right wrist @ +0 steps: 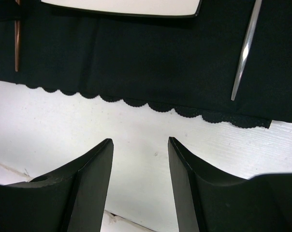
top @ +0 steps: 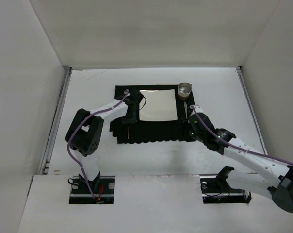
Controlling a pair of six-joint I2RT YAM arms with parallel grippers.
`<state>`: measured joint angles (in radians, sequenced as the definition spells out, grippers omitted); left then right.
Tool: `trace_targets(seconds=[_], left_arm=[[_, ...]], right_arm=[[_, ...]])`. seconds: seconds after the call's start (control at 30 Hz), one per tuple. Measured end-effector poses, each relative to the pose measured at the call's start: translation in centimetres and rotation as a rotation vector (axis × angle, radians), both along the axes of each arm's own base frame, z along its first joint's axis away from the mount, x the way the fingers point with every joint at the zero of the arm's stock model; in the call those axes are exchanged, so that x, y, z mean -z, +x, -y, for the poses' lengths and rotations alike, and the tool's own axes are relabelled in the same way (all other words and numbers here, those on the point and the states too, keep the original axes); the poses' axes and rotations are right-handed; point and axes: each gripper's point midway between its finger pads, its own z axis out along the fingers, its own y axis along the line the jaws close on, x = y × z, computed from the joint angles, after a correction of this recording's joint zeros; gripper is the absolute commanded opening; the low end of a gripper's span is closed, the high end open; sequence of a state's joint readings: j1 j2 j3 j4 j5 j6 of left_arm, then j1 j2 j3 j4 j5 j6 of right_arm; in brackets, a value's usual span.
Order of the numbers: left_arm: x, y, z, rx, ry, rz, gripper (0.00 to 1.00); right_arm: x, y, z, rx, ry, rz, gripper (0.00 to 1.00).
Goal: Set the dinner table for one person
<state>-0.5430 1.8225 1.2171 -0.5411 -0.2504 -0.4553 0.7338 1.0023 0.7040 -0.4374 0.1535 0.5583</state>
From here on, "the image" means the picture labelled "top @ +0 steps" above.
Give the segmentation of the square white plate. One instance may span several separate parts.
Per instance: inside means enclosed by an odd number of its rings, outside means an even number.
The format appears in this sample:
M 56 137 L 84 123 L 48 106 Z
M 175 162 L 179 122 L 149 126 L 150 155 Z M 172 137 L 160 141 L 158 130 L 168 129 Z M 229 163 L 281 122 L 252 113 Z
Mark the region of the square white plate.
M 140 103 L 139 120 L 148 122 L 175 121 L 178 119 L 176 96 L 170 90 L 140 90 L 146 98 Z

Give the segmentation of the silver knife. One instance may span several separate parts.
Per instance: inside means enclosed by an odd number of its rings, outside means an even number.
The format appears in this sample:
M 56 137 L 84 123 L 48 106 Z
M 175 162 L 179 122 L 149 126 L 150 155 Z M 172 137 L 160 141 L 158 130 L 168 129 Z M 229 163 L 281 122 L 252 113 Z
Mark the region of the silver knife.
M 186 101 L 183 101 L 183 104 L 184 104 L 185 117 L 187 119 L 188 115 L 187 115 L 187 103 L 186 103 Z

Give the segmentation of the metal cup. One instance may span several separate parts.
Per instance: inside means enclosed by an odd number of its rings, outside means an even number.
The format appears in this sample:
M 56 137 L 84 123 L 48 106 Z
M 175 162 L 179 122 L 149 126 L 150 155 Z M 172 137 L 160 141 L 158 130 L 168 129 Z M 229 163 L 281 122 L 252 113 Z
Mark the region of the metal cup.
M 180 83 L 178 85 L 178 97 L 181 100 L 185 100 L 189 97 L 192 92 L 192 85 L 186 82 Z

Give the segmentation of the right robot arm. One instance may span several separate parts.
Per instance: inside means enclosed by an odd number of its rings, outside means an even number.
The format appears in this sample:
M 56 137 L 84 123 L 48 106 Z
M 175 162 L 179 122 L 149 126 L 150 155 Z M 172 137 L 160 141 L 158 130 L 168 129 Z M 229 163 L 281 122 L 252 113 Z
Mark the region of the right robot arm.
M 254 172 L 251 175 L 227 166 L 216 176 L 221 186 L 257 193 L 293 213 L 293 162 L 262 154 L 232 132 L 215 128 L 198 105 L 191 105 L 188 114 L 192 139 Z

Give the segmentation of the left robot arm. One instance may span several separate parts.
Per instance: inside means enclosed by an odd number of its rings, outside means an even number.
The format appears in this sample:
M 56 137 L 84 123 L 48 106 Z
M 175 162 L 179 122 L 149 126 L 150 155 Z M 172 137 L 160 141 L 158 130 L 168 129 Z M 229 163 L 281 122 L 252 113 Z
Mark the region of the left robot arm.
M 112 102 L 95 110 L 79 109 L 65 136 L 67 152 L 81 169 L 81 179 L 94 188 L 100 180 L 100 171 L 93 153 L 98 149 L 102 130 L 111 122 L 119 119 L 122 123 L 137 122 L 140 103 L 146 100 L 136 89 L 126 89 Z

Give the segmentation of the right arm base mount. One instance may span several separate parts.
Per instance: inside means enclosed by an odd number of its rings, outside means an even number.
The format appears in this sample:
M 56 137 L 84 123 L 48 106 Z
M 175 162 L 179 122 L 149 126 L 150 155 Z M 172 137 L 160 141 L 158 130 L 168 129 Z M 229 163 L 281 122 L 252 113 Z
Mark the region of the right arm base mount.
M 228 175 L 233 167 L 225 166 L 218 174 L 200 176 L 200 188 L 204 204 L 249 204 L 252 200 L 250 192 L 234 189 L 227 183 Z

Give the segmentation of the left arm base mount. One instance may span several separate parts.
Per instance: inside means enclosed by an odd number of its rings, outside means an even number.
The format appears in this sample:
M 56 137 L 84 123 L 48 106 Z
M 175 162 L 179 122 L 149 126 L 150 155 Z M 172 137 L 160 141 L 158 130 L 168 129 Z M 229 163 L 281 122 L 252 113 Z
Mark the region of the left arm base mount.
M 69 204 L 113 204 L 115 176 L 100 176 L 89 181 L 93 195 L 88 189 L 85 178 L 82 175 L 68 179 L 71 185 Z

